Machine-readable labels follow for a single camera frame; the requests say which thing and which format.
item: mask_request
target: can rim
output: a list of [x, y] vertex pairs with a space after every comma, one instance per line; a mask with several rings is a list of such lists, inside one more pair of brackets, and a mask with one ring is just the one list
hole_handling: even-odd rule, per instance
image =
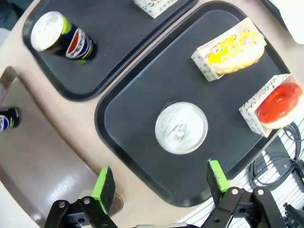
[[[60, 19], [60, 21], [58, 22], [58, 25], [60, 25], [60, 27], [58, 27], [58, 30], [56, 30], [55, 32], [57, 32], [58, 34], [54, 35], [54, 37], [56, 38], [54, 42], [45, 45], [44, 47], [41, 47], [41, 45], [37, 44], [37, 40], [35, 39], [35, 36], [37, 35], [37, 32], [39, 31], [39, 28], [41, 26], [44, 25], [45, 20], [50, 17], [50, 16], [54, 16], [57, 15], [58, 19]], [[36, 51], [44, 51], [46, 49], [48, 49], [49, 47], [51, 47], [60, 37], [62, 29], [64, 26], [64, 18], [63, 15], [58, 12], [58, 11], [50, 11], [45, 13], [44, 15], [42, 15], [35, 23], [32, 31], [31, 31], [31, 35], [30, 35], [30, 42], [32, 44], [32, 47], [36, 50]]]
[[[167, 111], [169, 108], [173, 108], [174, 106], [176, 105], [190, 105], [192, 107], [195, 108], [195, 112], [200, 116], [203, 124], [204, 124], [204, 131], [203, 131], [203, 134], [202, 136], [200, 137], [199, 141], [194, 144], [193, 146], [189, 147], [188, 149], [185, 149], [185, 150], [172, 150], [171, 147], [169, 147], [167, 144], [163, 143], [161, 138], [160, 138], [160, 133], [157, 132], [157, 123], [159, 122], [159, 119], [160, 117], [162, 116], [162, 114]], [[173, 153], [173, 154], [176, 154], [176, 155], [183, 155], [183, 154], [188, 154], [188, 153], [191, 153], [193, 151], [195, 151], [197, 148], [199, 148], [201, 146], [201, 144], [205, 141], [205, 138], [207, 136], [207, 133], [208, 133], [208, 121], [207, 121], [207, 117], [205, 115], [205, 113], [198, 107], [196, 106], [195, 104], [192, 104], [192, 103], [189, 103], [189, 102], [177, 102], [177, 103], [173, 103], [171, 105], [169, 105], [168, 107], [166, 107], [165, 109], [163, 109], [161, 111], [161, 113], [158, 115], [157, 117], [157, 120], [156, 120], [156, 124], [155, 124], [155, 136], [156, 136], [156, 140], [157, 142], [160, 144], [160, 146], [170, 152], [170, 153]]]

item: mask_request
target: glazed donut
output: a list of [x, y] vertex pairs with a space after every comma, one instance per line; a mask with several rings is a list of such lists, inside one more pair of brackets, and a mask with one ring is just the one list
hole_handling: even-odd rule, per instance
[[245, 30], [218, 43], [205, 58], [216, 74], [228, 74], [257, 62], [264, 53], [265, 44], [261, 33]]
[[303, 101], [303, 89], [298, 84], [279, 85], [258, 107], [257, 117], [265, 128], [279, 129], [297, 118]]

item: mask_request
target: tray rim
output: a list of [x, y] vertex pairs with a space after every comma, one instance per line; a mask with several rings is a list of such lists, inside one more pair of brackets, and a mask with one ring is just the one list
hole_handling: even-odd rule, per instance
[[34, 9], [27, 16], [22, 27], [22, 42], [34, 57], [41, 71], [45, 74], [46, 78], [50, 81], [52, 86], [62, 95], [65, 99], [70, 101], [82, 102], [91, 100], [99, 96], [153, 41], [155, 41], [165, 30], [181, 18], [186, 12], [193, 8], [198, 0], [187, 0], [175, 13], [173, 13], [167, 20], [160, 24], [156, 29], [146, 36], [135, 48], [121, 61], [116, 67], [104, 78], [104, 83], [100, 83], [93, 91], [87, 94], [76, 94], [67, 90], [63, 84], [53, 76], [52, 70], [45, 64], [45, 61], [39, 56], [38, 52], [31, 46], [30, 33], [32, 31], [33, 18], [35, 14], [43, 10], [44, 6], [51, 0], [41, 0]]
[[[119, 80], [117, 82], [115, 82], [111, 88], [106, 91], [106, 93], [101, 97], [101, 99], [99, 100], [96, 110], [95, 110], [95, 128], [96, 131], [100, 137], [100, 139], [102, 140], [102, 142], [104, 144], [107, 145], [107, 147], [125, 164], [128, 166], [128, 168], [138, 177], [140, 178], [151, 190], [153, 190], [160, 198], [162, 198], [165, 202], [172, 204], [174, 206], [177, 207], [192, 207], [192, 206], [196, 206], [199, 205], [203, 202], [205, 202], [207, 199], [209, 199], [211, 197], [211, 193], [209, 191], [209, 189], [204, 190], [200, 195], [193, 197], [191, 199], [186, 199], [183, 201], [178, 201], [175, 198], [173, 198], [169, 192], [167, 192], [166, 190], [164, 190], [161, 186], [159, 186], [157, 184], [156, 181], [154, 181], [145, 171], [142, 170], [142, 168], [126, 153], [123, 152], [123, 154], [119, 154], [117, 153], [115, 150], [120, 149], [122, 151], [124, 151], [119, 145], [116, 144], [116, 142], [111, 138], [111, 136], [108, 134], [107, 138], [109, 138], [111, 141], [111, 143], [114, 143], [115, 146], [111, 145], [107, 140], [105, 139], [104, 136], [101, 135], [99, 128], [97, 127], [97, 114], [98, 114], [98, 110], [99, 107], [101, 105], [101, 103], [105, 102], [105, 108], [104, 111], [106, 111], [109, 103], [113, 100], [112, 98], [109, 98], [108, 96], [113, 93], [114, 89], [121, 84], [121, 82], [123, 82], [124, 78], [134, 69], [137, 67], [137, 65], [146, 57], [152, 56], [151, 59], [154, 59], [153, 57], [153, 52], [156, 51], [158, 52], [157, 48], [160, 48], [160, 44], [162, 42], [166, 42], [167, 39], [169, 39], [169, 36], [176, 30], [178, 29], [178, 27], [185, 23], [187, 20], [191, 19], [193, 15], [195, 15], [198, 11], [200, 11], [203, 7], [206, 7], [207, 5], [211, 5], [211, 4], [225, 4], [228, 5], [232, 8], [234, 8], [235, 10], [238, 10], [240, 14], [242, 14], [242, 16], [244, 18], [248, 17], [241, 9], [239, 9], [237, 6], [225, 2], [225, 1], [221, 1], [221, 0], [215, 0], [215, 1], [209, 1], [206, 2], [204, 4], [202, 4], [201, 6], [199, 6], [198, 8], [196, 8], [193, 12], [191, 12], [189, 15], [187, 15], [181, 22], [179, 22], [176, 26], [174, 26], [164, 37], [162, 37], [155, 45], [153, 45], [153, 47], [151, 47], [149, 49], [148, 52], [146, 52], [140, 59], [138, 59], [136, 61], [136, 63], [134, 63], [122, 76], [121, 78], [119, 78]], [[169, 44], [174, 41], [176, 38], [174, 38], [173, 40], [169, 39]], [[270, 42], [267, 40], [267, 38], [265, 38], [265, 41], [267, 42], [267, 45], [270, 47], [270, 49], [272, 49], [272, 51], [277, 55], [277, 57], [280, 59], [281, 64], [282, 64], [282, 68], [285, 68], [285, 70], [287, 70], [288, 72], [289, 69], [286, 66], [286, 64], [284, 63], [284, 61], [281, 59], [280, 55], [277, 53], [277, 51], [274, 49], [274, 47], [270, 44]], [[268, 138], [264, 138], [262, 137], [257, 144], [246, 154], [245, 157], [243, 157], [240, 161], [238, 161], [234, 167], [232, 167], [229, 171], [227, 171], [226, 176], [229, 176], [230, 179], [235, 178], [240, 171], [242, 171], [243, 169], [245, 169], [246, 167], [249, 166], [249, 164], [254, 161], [254, 159], [256, 157], [258, 157], [258, 155], [275, 139], [275, 137], [278, 135], [279, 129], [277, 130], [273, 130], [271, 132], [271, 134], [269, 135]]]

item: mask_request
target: black cable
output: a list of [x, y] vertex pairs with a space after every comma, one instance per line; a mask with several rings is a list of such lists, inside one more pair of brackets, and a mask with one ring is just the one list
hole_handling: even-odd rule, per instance
[[[255, 161], [253, 161], [249, 165], [249, 168], [248, 168], [248, 171], [247, 171], [249, 184], [250, 184], [252, 189], [255, 189], [255, 188], [260, 187], [260, 186], [268, 187], [269, 190], [276, 189], [294, 171], [295, 163], [297, 163], [298, 160], [302, 157], [302, 155], [304, 153], [304, 150], [301, 151], [301, 146], [302, 146], [302, 142], [304, 140], [301, 138], [301, 132], [300, 132], [298, 126], [294, 122], [292, 122], [290, 125], [284, 127], [283, 131], [286, 134], [286, 136], [290, 140], [294, 141], [294, 143], [295, 143], [295, 154], [294, 154], [295, 156], [294, 156], [294, 158], [292, 159], [291, 157], [286, 157], [286, 156], [282, 156], [282, 155], [274, 156], [273, 158], [277, 158], [277, 159], [274, 159], [274, 160], [270, 161], [268, 164], [266, 164], [266, 166], [264, 166], [260, 170], [259, 173], [256, 173], [256, 171], [254, 170]], [[282, 174], [279, 178], [277, 178], [275, 181], [273, 181], [271, 183], [263, 183], [262, 181], [260, 181], [259, 177], [262, 175], [261, 171], [266, 169], [270, 164], [274, 163], [277, 160], [281, 160], [281, 159], [290, 160], [292, 162], [292, 165], [289, 167], [289, 169], [284, 174]]]

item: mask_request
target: wire rack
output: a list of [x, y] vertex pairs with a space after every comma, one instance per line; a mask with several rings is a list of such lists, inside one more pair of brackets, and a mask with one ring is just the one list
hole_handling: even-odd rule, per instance
[[[302, 139], [304, 138], [304, 118], [300, 118], [295, 121], [298, 125], [299, 130], [301, 132]], [[292, 140], [288, 139], [284, 134], [283, 130], [280, 130], [279, 137], [281, 138], [282, 143], [284, 144], [287, 152], [293, 158], [295, 155], [295, 144]], [[266, 163], [270, 161], [268, 155], [265, 151], [262, 151], [264, 159]], [[265, 172], [259, 179], [262, 182], [273, 182], [279, 177], [279, 173], [273, 165], [268, 166], [268, 171]], [[252, 191], [248, 178], [247, 178], [247, 169], [244, 169], [235, 179], [234, 181], [239, 181], [243, 188], [247, 191]], [[280, 212], [284, 216], [284, 207], [283, 204], [288, 202], [294, 208], [300, 209], [304, 205], [304, 193], [302, 193], [296, 184], [292, 175], [289, 175], [288, 178], [280, 185], [277, 189], [273, 190], [272, 195], [280, 209]], [[196, 226], [201, 226], [208, 215], [214, 208], [213, 199], [210, 198], [203, 204], [201, 204], [198, 208], [196, 208], [193, 212], [186, 215], [179, 222], [186, 222], [188, 224], [193, 224]], [[229, 228], [250, 228], [244, 218], [234, 218], [229, 226]]]

